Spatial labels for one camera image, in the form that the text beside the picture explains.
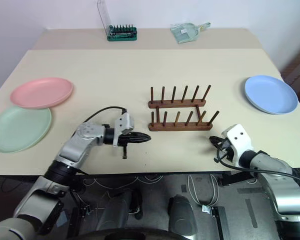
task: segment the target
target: floor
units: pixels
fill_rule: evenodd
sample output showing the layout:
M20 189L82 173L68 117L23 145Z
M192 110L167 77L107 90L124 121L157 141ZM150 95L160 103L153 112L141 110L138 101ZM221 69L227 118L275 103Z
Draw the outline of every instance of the floor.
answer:
M198 198L202 202L208 203L213 194L209 174L192 174L192 177ZM144 177L139 177L139 179L143 182L148 182ZM24 182L24 180L29 181L29 179L23 178L21 180L6 179L0 176L0 221L12 216L18 202L32 186L31 182ZM136 177L134 176L98 178L98 183L109 188L117 188L135 180ZM93 179L85 181L87 185L92 182ZM159 182L153 184L145 184L143 182L137 180L126 187L131 189L139 188L143 196L143 218L136 220L133 215L130 215L127 223L128 227L167 230L169 223L167 213L169 199L176 194L180 194L187 197L193 207L198 226L198 239L219 239L216 220L211 215L202 212L201 207L191 199L187 185L187 174L165 175ZM231 239L279 239L272 219L269 200L258 182L249 184L244 181L231 186L222 186L218 189L219 199L216 206L225 207ZM94 183L91 186L87 186L86 191L80 195L82 200L91 206L92 210L83 219L80 234L88 233L95 229L98 222L97 219L102 214L103 208L109 200L108 193L110 197L114 194L112 190L108 192L108 189ZM75 204L70 194L67 194L62 201L65 203L64 213L68 221L59 227L55 225L49 235L40 236L38 237L39 240L66 239L70 215Z

